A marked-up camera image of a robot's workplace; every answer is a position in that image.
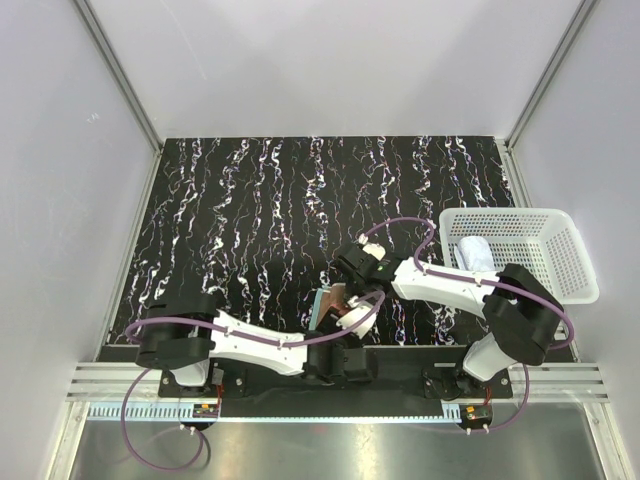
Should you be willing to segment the orange brown towel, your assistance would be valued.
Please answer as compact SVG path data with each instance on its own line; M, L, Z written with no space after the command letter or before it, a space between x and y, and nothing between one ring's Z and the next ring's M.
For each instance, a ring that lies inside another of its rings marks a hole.
M346 285L344 283L336 283L318 289L308 329L321 334L330 334L341 330L339 320L352 310L345 295Z

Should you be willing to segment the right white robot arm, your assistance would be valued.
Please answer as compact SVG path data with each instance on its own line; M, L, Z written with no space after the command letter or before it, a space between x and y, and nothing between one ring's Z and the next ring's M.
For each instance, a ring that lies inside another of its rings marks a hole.
M517 264L498 272L463 272L387 252L376 244L351 243L338 250L333 266L353 295L382 291L389 297L438 303L484 319L489 333L471 343L453 374L457 390L470 397L516 363L544 363L564 313L553 295Z

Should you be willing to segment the white towel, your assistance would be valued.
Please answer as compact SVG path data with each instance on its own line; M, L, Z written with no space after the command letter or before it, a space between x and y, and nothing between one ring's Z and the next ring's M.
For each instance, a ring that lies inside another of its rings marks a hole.
M465 271L489 272L495 263L488 241L483 237L461 238L454 247L458 268Z

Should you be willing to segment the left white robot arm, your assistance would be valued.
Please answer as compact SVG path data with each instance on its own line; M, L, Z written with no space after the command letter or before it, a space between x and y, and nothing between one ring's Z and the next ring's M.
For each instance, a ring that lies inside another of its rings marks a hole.
M138 320L127 327L125 335L139 345L139 366L183 370L181 384L196 396L208 394L215 386L216 372L202 363L211 358L244 362L281 376L330 385L340 376L333 365L338 341L375 320L384 299L382 292L356 299L354 311L361 316L330 334L276 332L217 311L212 320L176 316Z

